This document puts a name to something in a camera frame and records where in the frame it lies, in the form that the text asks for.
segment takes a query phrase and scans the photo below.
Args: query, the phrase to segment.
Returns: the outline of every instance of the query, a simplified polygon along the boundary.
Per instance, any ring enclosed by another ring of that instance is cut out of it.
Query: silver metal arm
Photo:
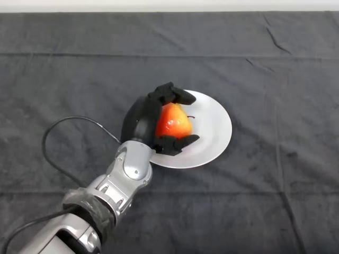
[[[63,206],[74,213],[51,220],[21,254],[101,253],[102,244],[131,207],[134,195],[149,184],[154,150],[137,142],[123,143],[106,174],[87,188],[68,192]]]

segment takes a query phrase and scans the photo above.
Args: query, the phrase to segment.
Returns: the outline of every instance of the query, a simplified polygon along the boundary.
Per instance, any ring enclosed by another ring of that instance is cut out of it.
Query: robotic arm
[[[149,184],[152,155],[174,156],[199,138],[155,137],[162,106],[170,102],[190,105],[195,97],[167,83],[139,98],[124,118],[122,145],[106,174],[87,188],[68,192],[63,208],[70,212],[49,221],[21,254],[101,253],[102,244],[131,207],[136,192]]]

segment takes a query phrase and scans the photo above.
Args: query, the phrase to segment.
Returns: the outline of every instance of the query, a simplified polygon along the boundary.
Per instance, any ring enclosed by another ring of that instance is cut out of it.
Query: white wall
[[[0,12],[339,11],[339,0],[0,0]]]

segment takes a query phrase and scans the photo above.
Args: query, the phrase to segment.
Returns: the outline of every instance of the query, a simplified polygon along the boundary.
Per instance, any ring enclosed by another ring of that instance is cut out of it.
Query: wire
[[[92,120],[90,118],[84,117],[84,116],[68,116],[62,119],[59,119],[58,121],[54,122],[48,129],[45,130],[43,136],[42,136],[42,141],[41,141],[41,150],[42,150],[42,155],[44,156],[44,158],[46,159],[46,161],[52,166],[54,167],[56,170],[58,170],[60,173],[64,174],[65,176],[67,176],[68,178],[70,178],[71,180],[73,180],[74,182],[76,182],[80,187],[86,187],[86,185],[76,176],[72,175],[70,172],[68,172],[67,170],[61,168],[60,166],[58,166],[55,162],[53,162],[50,157],[47,155],[46,152],[46,140],[47,140],[47,136],[50,133],[50,131],[59,123],[66,121],[66,120],[71,120],[71,119],[80,119],[80,120],[86,120],[89,121],[91,123],[95,123],[97,126],[99,126],[104,132],[106,132],[111,138],[113,138],[118,144],[121,144],[120,140],[114,136],[111,132],[109,132],[104,126],[102,126],[101,124],[99,124],[97,121]]]
[[[10,245],[11,241],[13,240],[13,238],[18,234],[20,233],[22,230],[28,228],[29,226],[33,226],[35,224],[38,224],[40,222],[44,222],[44,221],[47,221],[47,220],[51,220],[55,217],[58,217],[58,216],[61,216],[61,215],[64,215],[64,214],[67,214],[67,213],[70,213],[74,210],[74,207],[70,207],[68,209],[65,209],[63,211],[60,211],[60,212],[56,212],[56,213],[52,213],[50,215],[47,215],[45,217],[41,217],[41,218],[38,218],[38,219],[35,219],[31,222],[28,222],[20,227],[18,227],[17,229],[15,229],[8,237],[7,239],[4,241],[4,245],[2,247],[2,250],[1,250],[1,253],[2,254],[7,254],[7,250],[8,250],[8,246]]]

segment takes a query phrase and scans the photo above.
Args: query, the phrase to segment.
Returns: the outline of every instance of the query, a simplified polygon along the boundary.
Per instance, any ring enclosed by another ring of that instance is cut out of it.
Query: white plate
[[[215,99],[195,91],[186,90],[197,100],[190,106],[182,105],[193,124],[196,142],[182,149],[176,156],[154,154],[151,162],[167,168],[194,168],[217,158],[228,146],[232,123],[226,110]]]

